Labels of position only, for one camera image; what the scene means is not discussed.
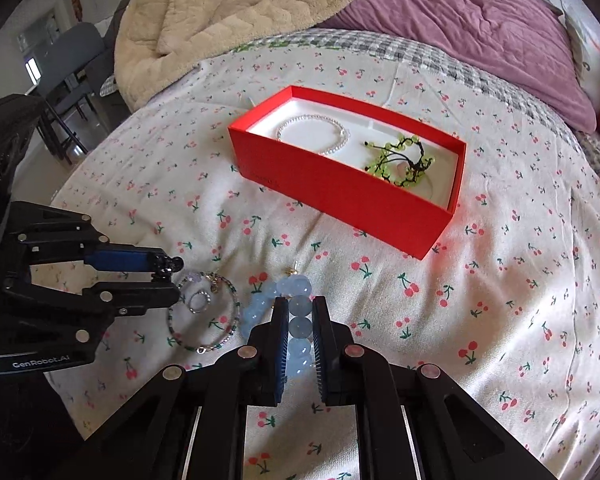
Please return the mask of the red jewelry box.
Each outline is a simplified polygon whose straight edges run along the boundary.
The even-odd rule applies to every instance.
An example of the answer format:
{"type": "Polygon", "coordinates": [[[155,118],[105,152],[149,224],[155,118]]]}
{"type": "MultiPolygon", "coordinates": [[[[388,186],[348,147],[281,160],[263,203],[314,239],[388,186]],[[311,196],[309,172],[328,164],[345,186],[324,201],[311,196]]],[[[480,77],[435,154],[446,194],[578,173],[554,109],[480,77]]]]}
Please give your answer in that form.
{"type": "Polygon", "coordinates": [[[455,136],[380,106],[289,86],[228,127],[240,173],[422,259],[451,222],[467,145],[455,136]],[[434,161],[419,183],[399,188],[367,172],[381,147],[400,137],[418,144],[387,153],[391,177],[420,156],[434,161]]]}

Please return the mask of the cherry print bed sheet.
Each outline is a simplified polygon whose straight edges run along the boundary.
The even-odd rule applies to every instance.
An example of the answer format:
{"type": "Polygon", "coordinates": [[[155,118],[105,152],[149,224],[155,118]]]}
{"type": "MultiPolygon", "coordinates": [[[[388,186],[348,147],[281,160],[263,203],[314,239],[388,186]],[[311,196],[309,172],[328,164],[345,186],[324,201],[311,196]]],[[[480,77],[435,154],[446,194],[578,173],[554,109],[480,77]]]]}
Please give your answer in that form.
{"type": "Polygon", "coordinates": [[[58,191],[114,242],[158,246],[230,281],[201,315],[120,318],[91,365],[50,383],[95,431],[164,366],[215,354],[235,304],[288,269],[355,341],[390,362],[433,362],[561,479],[600,463],[600,178],[549,128],[431,70],[316,47],[255,48],[200,63],[132,115],[58,191]],[[291,84],[371,102],[462,139],[460,206],[414,259],[244,179],[228,125],[291,84]]]}

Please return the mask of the grey chair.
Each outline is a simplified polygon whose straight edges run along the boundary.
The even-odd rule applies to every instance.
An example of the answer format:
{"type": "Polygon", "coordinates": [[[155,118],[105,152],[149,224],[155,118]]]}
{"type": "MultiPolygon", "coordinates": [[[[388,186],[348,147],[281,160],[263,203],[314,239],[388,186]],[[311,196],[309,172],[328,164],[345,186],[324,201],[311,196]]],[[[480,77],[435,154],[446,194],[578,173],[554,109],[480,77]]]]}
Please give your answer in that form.
{"type": "Polygon", "coordinates": [[[67,125],[65,114],[81,110],[80,103],[104,124],[107,132],[114,128],[116,113],[111,103],[100,95],[106,80],[114,74],[114,50],[107,47],[92,23],[80,23],[60,34],[52,44],[42,44],[34,51],[41,78],[33,94],[44,100],[38,130],[50,154],[67,160],[68,148],[87,148],[67,125]]]}

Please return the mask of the beige fleece blanket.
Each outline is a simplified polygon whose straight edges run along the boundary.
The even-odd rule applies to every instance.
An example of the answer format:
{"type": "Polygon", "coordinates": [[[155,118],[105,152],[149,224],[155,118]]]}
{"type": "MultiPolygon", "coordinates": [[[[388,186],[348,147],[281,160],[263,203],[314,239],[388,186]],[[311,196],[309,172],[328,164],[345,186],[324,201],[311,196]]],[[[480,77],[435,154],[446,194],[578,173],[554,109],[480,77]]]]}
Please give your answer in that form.
{"type": "Polygon", "coordinates": [[[196,63],[249,41],[326,21],[353,0],[130,0],[114,48],[114,76],[138,110],[196,63]]]}

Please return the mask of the grey checked bed sheet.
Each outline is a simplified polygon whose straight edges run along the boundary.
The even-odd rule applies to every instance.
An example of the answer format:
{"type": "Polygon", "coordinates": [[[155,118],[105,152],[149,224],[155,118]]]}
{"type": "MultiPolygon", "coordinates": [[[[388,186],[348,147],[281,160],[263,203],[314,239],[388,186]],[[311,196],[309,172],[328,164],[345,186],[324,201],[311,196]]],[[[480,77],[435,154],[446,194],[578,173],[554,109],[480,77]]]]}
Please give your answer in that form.
{"type": "Polygon", "coordinates": [[[511,84],[500,76],[459,61],[441,49],[420,41],[364,30],[309,28],[252,40],[231,51],[238,53],[255,48],[285,49],[292,46],[363,53],[378,60],[405,62],[409,66],[449,77],[475,92],[497,99],[511,110],[521,112],[534,122],[549,128],[575,151],[583,154],[600,177],[599,134],[586,134],[569,127],[548,104],[524,90],[520,84],[511,84]]]}

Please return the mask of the purple quilt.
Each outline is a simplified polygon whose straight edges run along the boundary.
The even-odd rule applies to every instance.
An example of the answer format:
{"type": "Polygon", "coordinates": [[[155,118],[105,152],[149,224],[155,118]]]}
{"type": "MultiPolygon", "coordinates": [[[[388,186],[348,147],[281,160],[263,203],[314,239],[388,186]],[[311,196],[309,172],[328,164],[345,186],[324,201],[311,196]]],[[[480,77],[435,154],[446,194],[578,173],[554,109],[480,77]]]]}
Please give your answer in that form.
{"type": "Polygon", "coordinates": [[[562,8],[546,0],[354,0],[321,25],[429,44],[520,84],[571,128],[596,129],[597,113],[579,84],[562,8]]]}

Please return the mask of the white printed pillow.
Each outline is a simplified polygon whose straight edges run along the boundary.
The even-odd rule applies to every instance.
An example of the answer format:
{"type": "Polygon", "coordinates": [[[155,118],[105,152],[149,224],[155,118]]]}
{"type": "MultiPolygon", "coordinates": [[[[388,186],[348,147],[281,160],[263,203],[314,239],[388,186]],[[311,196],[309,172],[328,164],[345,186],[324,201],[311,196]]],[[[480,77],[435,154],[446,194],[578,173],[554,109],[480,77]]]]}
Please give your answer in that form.
{"type": "Polygon", "coordinates": [[[565,26],[571,44],[579,84],[600,112],[600,43],[594,32],[577,17],[571,6],[562,2],[565,26]]]}

